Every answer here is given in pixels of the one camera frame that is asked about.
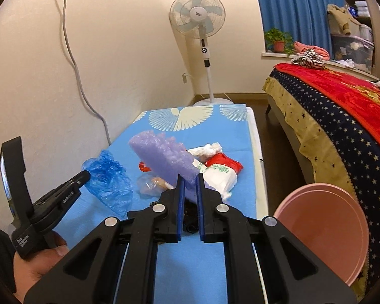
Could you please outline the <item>person left hand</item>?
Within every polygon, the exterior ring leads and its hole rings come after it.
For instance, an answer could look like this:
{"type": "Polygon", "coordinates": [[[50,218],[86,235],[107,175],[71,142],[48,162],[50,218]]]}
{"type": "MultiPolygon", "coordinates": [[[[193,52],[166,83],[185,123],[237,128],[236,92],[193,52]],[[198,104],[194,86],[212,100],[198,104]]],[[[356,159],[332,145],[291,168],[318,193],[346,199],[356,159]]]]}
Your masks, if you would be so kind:
{"type": "Polygon", "coordinates": [[[16,291],[14,296],[24,303],[27,292],[69,251],[66,240],[53,231],[55,248],[39,251],[29,259],[22,259],[18,253],[13,260],[13,273],[16,291]]]}

